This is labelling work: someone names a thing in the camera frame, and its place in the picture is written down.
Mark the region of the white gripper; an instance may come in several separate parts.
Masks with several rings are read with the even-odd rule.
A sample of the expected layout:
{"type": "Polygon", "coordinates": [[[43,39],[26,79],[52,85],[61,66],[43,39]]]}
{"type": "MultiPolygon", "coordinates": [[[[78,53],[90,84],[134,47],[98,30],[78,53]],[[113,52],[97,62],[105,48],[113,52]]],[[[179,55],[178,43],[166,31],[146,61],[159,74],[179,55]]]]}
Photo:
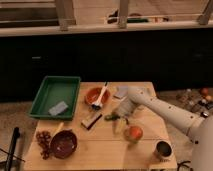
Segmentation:
{"type": "MultiPolygon", "coordinates": [[[[114,110],[114,113],[118,116],[124,117],[131,115],[135,109],[138,107],[137,103],[134,103],[129,98],[125,98],[118,107],[114,110]]],[[[116,134],[121,133],[127,125],[127,120],[125,118],[120,118],[115,122],[115,130],[116,134]]]]}

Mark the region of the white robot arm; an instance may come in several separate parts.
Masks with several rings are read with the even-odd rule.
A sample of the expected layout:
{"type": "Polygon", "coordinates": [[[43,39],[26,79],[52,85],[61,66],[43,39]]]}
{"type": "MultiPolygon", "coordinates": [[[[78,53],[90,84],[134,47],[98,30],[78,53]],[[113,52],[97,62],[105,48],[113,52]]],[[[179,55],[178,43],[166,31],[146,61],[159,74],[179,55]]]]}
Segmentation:
{"type": "Polygon", "coordinates": [[[158,114],[193,142],[192,171],[213,171],[213,116],[198,116],[135,86],[127,88],[127,96],[114,112],[124,117],[131,115],[141,105],[158,114]]]}

